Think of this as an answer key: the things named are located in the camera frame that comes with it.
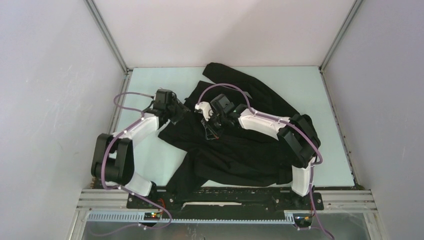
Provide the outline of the black jacket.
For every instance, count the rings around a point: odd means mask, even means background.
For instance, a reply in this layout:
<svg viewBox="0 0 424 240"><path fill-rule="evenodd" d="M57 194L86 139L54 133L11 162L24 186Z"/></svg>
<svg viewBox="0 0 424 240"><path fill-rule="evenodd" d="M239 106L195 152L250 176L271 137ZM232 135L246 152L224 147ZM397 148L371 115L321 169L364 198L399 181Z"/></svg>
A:
<svg viewBox="0 0 424 240"><path fill-rule="evenodd" d="M184 103L191 112L158 135L186 152L166 190L185 197L207 181L246 187L291 184L292 161L278 140L239 127L226 127L219 139L206 140L203 117L195 111L195 105L197 101L210 102L224 94L236 106L249 103L260 112L278 117L304 116L315 130L311 117L300 114L259 79L224 64L209 63L203 75L208 82L198 82Z"/></svg>

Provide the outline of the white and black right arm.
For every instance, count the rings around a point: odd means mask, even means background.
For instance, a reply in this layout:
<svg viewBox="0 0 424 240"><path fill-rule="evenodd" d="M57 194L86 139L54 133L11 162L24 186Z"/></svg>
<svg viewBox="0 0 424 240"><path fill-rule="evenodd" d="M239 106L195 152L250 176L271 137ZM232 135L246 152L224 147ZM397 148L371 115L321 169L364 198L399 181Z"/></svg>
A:
<svg viewBox="0 0 424 240"><path fill-rule="evenodd" d="M225 128L238 127L272 137L280 143L292 161L291 204L304 209L311 202L313 166L321 144L316 131L305 116L281 117L258 111L250 103L235 105L224 94L210 102L199 101L195 112L202 114L201 123L208 140L217 140Z"/></svg>

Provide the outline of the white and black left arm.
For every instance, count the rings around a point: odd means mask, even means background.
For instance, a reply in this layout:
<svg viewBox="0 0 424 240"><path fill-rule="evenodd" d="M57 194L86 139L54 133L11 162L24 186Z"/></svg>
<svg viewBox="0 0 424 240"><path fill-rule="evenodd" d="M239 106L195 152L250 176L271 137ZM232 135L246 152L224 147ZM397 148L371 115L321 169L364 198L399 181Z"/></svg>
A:
<svg viewBox="0 0 424 240"><path fill-rule="evenodd" d="M155 184L136 172L134 148L166 123L181 121L190 111L168 89L160 88L149 98L151 102L146 109L131 109L138 113L135 122L121 131L97 137L90 170L104 189L118 188L138 195L145 208L156 206L158 194L152 191Z"/></svg>

